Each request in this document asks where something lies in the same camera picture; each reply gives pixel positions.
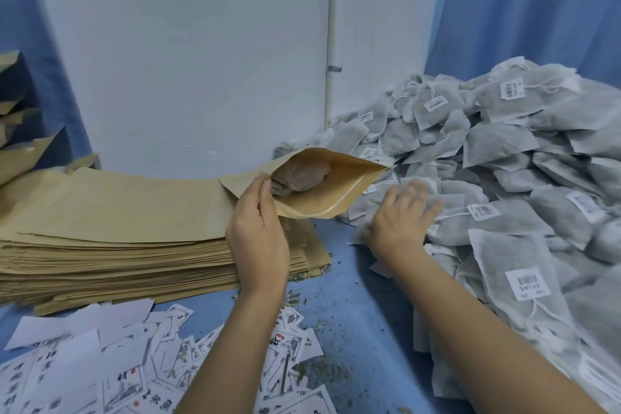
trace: white sticker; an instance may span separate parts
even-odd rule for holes
[[[377,150],[373,147],[366,147],[364,151],[362,151],[362,154],[360,155],[360,159],[368,159],[370,158],[373,154],[375,154],[377,152]]]
[[[524,82],[521,77],[518,77],[513,81],[501,83],[501,99],[515,100],[516,98],[524,98],[525,96]]]
[[[606,216],[606,212],[597,206],[593,198],[581,191],[572,191],[565,195],[565,198],[570,200],[590,223],[596,223]]]
[[[448,100],[441,96],[434,96],[431,100],[427,100],[424,105],[428,112],[434,111],[442,105],[448,104]]]
[[[399,177],[397,177],[397,174],[392,172],[390,175],[388,175],[388,177],[386,177],[384,180],[380,180],[378,183],[399,183]]]
[[[496,216],[502,216],[495,206],[489,203],[482,203],[480,205],[468,205],[468,211],[472,214],[475,221],[488,220],[495,218]]]
[[[586,354],[582,354],[578,364],[578,373],[602,393],[608,394],[621,403],[621,379],[608,368],[602,367]]]
[[[552,294],[548,284],[541,276],[539,267],[509,270],[505,272],[516,300],[526,301]]]
[[[363,195],[366,195],[367,193],[373,193],[374,191],[377,191],[377,187],[373,184],[370,184],[367,189],[365,191],[362,192]]]
[[[365,114],[361,114],[358,117],[359,120],[361,120],[363,123],[366,123],[367,121],[370,121],[373,119],[373,112],[367,112]]]

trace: white panel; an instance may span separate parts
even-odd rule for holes
[[[323,126],[328,0],[43,0],[104,168],[215,177]]]
[[[436,0],[336,0],[331,15],[329,115],[378,100],[408,74],[422,72]]]

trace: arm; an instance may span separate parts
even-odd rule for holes
[[[440,204],[424,213],[427,191],[410,183],[388,193],[368,236],[428,321],[464,391],[480,413],[599,413],[577,384],[465,291],[425,252]]]
[[[179,403],[178,414],[247,414],[255,405],[269,338],[289,278],[289,245],[270,188],[270,180],[261,174],[235,207],[226,238],[242,290]]]

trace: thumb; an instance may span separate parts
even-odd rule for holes
[[[271,223],[274,222],[274,220],[278,220],[276,204],[274,203],[274,197],[272,197],[271,194],[271,179],[269,177],[265,179],[263,186],[261,187],[259,210],[264,223]]]

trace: blurred hand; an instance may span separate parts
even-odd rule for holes
[[[442,208],[436,201],[425,213],[429,191],[427,186],[412,181],[399,195],[399,185],[384,197],[367,236],[375,257],[397,274],[402,265],[423,251],[427,229]]]
[[[278,220],[271,180],[255,178],[237,201],[225,237],[242,292],[282,292],[289,280],[289,245]]]

